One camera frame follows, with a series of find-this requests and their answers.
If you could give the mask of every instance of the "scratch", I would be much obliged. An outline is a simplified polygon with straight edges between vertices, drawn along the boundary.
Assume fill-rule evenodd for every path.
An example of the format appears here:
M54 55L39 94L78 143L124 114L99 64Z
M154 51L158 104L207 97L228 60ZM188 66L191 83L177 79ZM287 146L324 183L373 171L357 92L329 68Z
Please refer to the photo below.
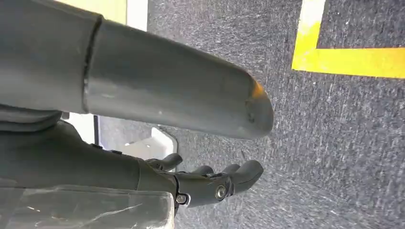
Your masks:
M40 223L42 223L42 221L36 222L35 227L37 228Z
M87 224L89 224L89 223L91 223L91 222L93 222L93 221L96 221L96 220L98 220L98 219L101 218L101 217L109 216L109 215L114 215L114 214L117 214L117 213L120 213L120 212L123 212L123 211L126 211L126 210L130 210L130 209L136 208L136 207L138 207L138 206L140 206L140 205L142 205L142 204L138 204L138 205L131 206L131 207L128 207L128 208L124 208L124 209L121 209L121 210L117 210L117 211L105 212L105 213L102 213L102 214L100 214L100 215L94 217L93 219L91 219L91 220L89 220L89 221L87 221L87 222L85 222L85 223L80 223L79 225L73 225L72 227L68 227L68 228L82 228L83 226L86 226Z
M134 229L134 228L137 227L137 226L138 226L138 223L134 224L134 225L131 227L131 229Z

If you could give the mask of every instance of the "transparent plastic panel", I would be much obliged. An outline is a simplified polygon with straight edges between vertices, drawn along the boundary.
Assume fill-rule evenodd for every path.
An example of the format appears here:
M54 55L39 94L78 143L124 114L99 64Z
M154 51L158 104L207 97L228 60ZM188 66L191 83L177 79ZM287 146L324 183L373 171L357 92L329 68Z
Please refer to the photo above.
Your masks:
M0 229L173 229L170 193L97 187L12 188L0 181Z

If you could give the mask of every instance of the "yellow line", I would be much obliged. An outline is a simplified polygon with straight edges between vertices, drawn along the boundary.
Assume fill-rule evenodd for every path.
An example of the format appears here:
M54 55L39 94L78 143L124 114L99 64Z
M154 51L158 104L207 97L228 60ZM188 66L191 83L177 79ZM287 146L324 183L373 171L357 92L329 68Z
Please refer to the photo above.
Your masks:
M292 69L405 78L405 48L317 49L325 0L303 0Z
M104 18L127 23L127 0L58 0L71 6L102 14Z

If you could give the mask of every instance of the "metal bolt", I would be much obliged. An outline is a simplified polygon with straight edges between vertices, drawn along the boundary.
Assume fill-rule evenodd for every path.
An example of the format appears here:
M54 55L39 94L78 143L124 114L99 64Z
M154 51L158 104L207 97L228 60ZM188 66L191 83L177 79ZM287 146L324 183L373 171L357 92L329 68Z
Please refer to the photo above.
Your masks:
M177 202L178 204L185 204L185 203L187 202L187 196L182 195L182 194L179 194L179 195L176 197L176 202Z
M217 197L218 199L222 199L224 198L226 195L226 188L224 185L219 185L216 188L216 192L215 192L215 197Z

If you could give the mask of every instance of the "white object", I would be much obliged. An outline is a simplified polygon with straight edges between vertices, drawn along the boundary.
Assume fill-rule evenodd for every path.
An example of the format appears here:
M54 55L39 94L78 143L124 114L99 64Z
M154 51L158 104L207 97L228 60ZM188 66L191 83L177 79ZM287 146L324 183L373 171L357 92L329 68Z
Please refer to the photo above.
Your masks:
M123 154L144 160L163 159L170 154L177 153L177 141L169 134L153 127L150 138L125 144L118 150Z
M127 25L138 30L147 30L148 0L127 0Z
M94 140L94 115L70 113L69 119L65 120L72 124L83 141L91 144Z

